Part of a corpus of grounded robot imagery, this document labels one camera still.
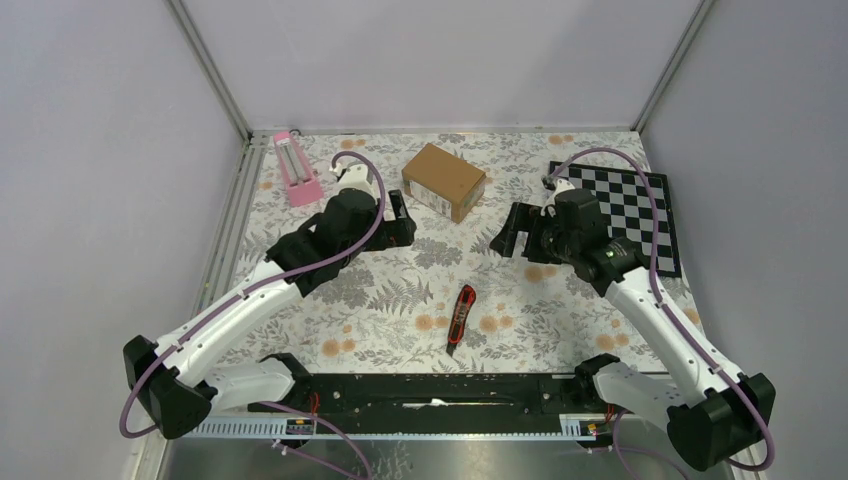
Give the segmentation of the black white checkerboard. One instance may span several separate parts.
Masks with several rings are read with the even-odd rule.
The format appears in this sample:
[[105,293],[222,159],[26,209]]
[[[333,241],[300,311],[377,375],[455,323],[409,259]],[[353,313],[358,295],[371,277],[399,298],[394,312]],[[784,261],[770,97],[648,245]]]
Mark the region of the black white checkerboard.
[[647,172],[643,183],[633,170],[572,163],[559,173],[576,188],[590,190],[605,216],[609,236],[627,237],[649,256],[653,222],[658,222],[657,274],[682,276],[672,210],[670,182],[664,174]]

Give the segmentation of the red black utility knife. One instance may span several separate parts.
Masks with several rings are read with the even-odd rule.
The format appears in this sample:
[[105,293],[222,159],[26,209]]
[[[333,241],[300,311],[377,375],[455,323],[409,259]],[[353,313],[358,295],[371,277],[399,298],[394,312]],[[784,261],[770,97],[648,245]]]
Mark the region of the red black utility knife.
[[447,336],[446,353],[449,356],[453,356],[464,336],[467,318],[476,302],[476,297],[476,291],[468,284],[465,284],[458,294]]

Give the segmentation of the pink metronome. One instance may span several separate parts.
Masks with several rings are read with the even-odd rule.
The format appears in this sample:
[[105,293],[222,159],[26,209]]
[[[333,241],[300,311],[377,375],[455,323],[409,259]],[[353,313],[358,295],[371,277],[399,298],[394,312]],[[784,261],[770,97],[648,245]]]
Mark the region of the pink metronome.
[[290,205],[302,207],[321,200],[324,194],[320,182],[295,137],[280,132],[273,136],[272,142]]

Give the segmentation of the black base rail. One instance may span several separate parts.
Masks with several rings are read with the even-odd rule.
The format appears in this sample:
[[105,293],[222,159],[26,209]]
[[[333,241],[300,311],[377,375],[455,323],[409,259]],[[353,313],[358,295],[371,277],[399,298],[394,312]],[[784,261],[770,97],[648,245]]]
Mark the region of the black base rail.
[[620,406],[591,397],[565,374],[306,374],[282,400],[251,412],[281,414],[285,408],[316,415],[338,428],[363,423],[367,430],[533,431],[557,414],[608,421]]

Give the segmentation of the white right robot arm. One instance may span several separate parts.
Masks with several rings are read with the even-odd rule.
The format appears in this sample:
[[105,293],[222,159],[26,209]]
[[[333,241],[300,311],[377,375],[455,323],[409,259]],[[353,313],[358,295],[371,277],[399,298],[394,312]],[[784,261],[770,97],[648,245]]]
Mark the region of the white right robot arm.
[[768,430],[776,390],[763,374],[749,376],[687,323],[667,297],[641,246],[613,239],[595,196],[586,189],[556,193],[544,206],[512,204],[490,247],[512,256],[517,236],[527,235],[522,255],[540,264],[567,264],[637,329],[666,367],[673,384],[640,374],[610,355],[576,369],[575,402],[597,412],[614,404],[662,429],[691,468],[705,471],[759,442]]

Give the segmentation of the brown cardboard express box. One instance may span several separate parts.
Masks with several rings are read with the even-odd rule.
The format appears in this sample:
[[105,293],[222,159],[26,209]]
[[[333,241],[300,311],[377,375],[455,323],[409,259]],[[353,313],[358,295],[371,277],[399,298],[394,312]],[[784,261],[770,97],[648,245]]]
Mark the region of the brown cardboard express box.
[[456,224],[482,198],[487,181],[483,170],[432,143],[403,167],[401,175],[408,196]]

